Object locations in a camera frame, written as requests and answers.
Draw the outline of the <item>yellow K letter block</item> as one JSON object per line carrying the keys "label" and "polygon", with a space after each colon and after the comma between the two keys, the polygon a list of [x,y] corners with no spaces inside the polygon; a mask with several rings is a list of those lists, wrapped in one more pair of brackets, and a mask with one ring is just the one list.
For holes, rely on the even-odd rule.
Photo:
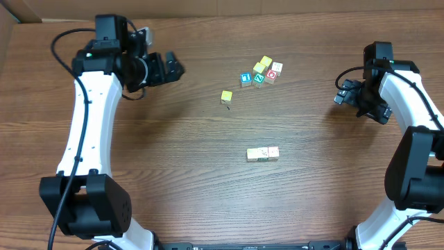
{"label": "yellow K letter block", "polygon": [[222,104],[231,104],[232,103],[232,92],[224,90],[221,93],[221,103]]}

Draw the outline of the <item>red I letter block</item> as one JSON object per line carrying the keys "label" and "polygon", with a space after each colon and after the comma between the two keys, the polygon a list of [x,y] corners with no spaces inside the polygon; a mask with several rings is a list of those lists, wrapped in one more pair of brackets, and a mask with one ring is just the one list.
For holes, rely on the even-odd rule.
{"label": "red I letter block", "polygon": [[280,157],[279,147],[269,147],[268,148],[268,159],[277,160]]}

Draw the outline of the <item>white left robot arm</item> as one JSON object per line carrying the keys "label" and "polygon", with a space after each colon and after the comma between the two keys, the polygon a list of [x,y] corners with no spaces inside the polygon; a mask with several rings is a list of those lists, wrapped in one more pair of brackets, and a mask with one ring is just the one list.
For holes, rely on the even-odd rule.
{"label": "white left robot arm", "polygon": [[176,82],[185,68],[172,52],[149,53],[151,30],[121,15],[97,15],[92,32],[94,39],[66,66],[75,87],[69,138],[55,175],[41,179],[39,194],[53,231],[91,240],[99,249],[160,249],[112,177],[112,131],[120,99]]}

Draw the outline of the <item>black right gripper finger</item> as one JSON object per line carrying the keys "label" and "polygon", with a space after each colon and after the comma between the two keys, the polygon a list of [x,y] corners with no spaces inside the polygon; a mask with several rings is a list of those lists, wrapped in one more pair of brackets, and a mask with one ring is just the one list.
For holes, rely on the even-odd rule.
{"label": "black right gripper finger", "polygon": [[334,102],[337,104],[357,104],[359,91],[362,83],[357,80],[344,80],[342,88],[345,90],[339,90],[334,98]]}
{"label": "black right gripper finger", "polygon": [[387,103],[381,103],[367,113],[367,117],[373,119],[379,124],[386,124],[392,114],[392,109]]}

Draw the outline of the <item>yellow G letter block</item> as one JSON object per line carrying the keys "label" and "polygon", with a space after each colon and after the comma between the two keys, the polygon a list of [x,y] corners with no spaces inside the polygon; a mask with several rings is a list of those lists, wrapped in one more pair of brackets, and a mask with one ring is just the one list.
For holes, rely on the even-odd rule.
{"label": "yellow G letter block", "polygon": [[258,161],[259,155],[257,149],[247,149],[246,157],[248,162]]}

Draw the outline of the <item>yellow S letter block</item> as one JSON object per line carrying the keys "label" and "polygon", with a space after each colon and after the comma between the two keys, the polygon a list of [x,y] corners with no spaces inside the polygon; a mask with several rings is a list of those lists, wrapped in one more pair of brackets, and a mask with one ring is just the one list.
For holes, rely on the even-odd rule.
{"label": "yellow S letter block", "polygon": [[258,161],[268,161],[269,160],[268,147],[257,148],[257,160]]}

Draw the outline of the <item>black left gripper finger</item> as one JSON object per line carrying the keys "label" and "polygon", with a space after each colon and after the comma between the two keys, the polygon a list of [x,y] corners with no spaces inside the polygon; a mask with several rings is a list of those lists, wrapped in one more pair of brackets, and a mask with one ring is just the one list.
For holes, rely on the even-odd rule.
{"label": "black left gripper finger", "polygon": [[129,93],[133,93],[133,92],[136,92],[136,91],[144,88],[145,85],[146,85],[145,81],[142,81],[140,83],[138,83],[138,82],[128,82],[128,83],[126,83],[126,89],[127,89],[127,91]]}
{"label": "black left gripper finger", "polygon": [[180,77],[184,74],[185,68],[178,61],[176,55],[172,51],[168,51],[166,56],[166,82],[179,81]]}

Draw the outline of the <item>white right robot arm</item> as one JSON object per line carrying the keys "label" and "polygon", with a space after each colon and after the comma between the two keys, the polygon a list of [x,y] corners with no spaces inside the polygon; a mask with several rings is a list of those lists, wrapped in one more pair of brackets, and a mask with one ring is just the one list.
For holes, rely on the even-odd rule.
{"label": "white right robot arm", "polygon": [[406,249],[400,238],[419,221],[443,223],[443,167],[428,164],[443,159],[443,115],[422,84],[420,70],[410,60],[396,60],[390,42],[364,48],[362,81],[337,81],[334,101],[386,124],[395,117],[402,139],[386,169],[386,196],[371,216],[350,229],[341,249]]}

